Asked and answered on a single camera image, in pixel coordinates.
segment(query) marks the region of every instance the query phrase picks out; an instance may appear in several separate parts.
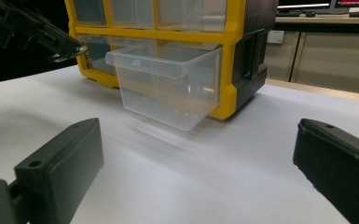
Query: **monitor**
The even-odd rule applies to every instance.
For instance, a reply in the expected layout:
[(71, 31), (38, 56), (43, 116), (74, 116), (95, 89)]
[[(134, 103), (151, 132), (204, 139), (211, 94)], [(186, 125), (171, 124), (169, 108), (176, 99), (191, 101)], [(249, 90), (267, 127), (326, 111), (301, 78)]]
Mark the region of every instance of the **monitor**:
[(336, 7), (359, 7), (359, 0), (337, 0)]
[(279, 0), (278, 10), (307, 10), (329, 8), (332, 0)]

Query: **yellow plastic frame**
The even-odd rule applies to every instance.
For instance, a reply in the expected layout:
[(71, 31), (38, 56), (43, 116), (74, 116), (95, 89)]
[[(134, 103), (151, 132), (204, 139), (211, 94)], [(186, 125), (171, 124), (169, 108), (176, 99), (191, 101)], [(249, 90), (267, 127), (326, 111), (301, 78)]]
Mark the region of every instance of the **yellow plastic frame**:
[[(104, 13), (106, 18), (110, 18), (109, 1), (104, 1)], [(246, 0), (228, 0), (226, 26), (223, 33), (190, 33), (180, 31), (159, 30), (139, 30), (129, 28), (112, 27), (111, 21), (106, 20), (107, 27), (86, 27), (80, 26), (76, 18), (75, 5), (73, 0), (65, 0), (69, 16), (69, 33), (73, 37), (78, 35), (111, 35), (131, 38), (150, 38), (160, 40), (193, 42), (193, 43), (215, 43), (223, 47), (222, 66), (220, 76), (220, 96), (219, 106), (211, 112), (209, 116), (216, 119), (227, 119), (236, 111), (237, 89), (232, 84), (232, 73), (235, 55), (235, 45), (243, 36), (243, 25), (245, 18)], [(85, 56), (77, 57), (77, 63), (81, 74), (84, 77), (96, 80), (102, 86), (108, 88), (118, 88), (116, 75), (106, 74), (101, 71), (89, 69)]]

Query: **screw hole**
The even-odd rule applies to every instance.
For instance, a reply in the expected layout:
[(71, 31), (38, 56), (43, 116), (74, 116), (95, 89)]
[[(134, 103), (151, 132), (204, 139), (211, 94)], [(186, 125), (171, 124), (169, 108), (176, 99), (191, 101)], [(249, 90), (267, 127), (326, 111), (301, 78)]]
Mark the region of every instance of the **screw hole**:
[(28, 166), (29, 167), (36, 167), (36, 166), (39, 166), (40, 164), (42, 164), (41, 161), (33, 161)]

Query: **white tabletop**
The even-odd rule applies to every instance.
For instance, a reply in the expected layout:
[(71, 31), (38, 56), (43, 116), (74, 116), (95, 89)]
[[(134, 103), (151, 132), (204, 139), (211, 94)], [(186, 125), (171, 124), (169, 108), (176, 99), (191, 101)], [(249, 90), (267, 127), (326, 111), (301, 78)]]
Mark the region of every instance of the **white tabletop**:
[(292, 157), (302, 118), (359, 137), (359, 101), (266, 85), (232, 119), (182, 132), (69, 67), (0, 83), (0, 178), (13, 181), (20, 161), (95, 117), (105, 164), (72, 223), (348, 223)]

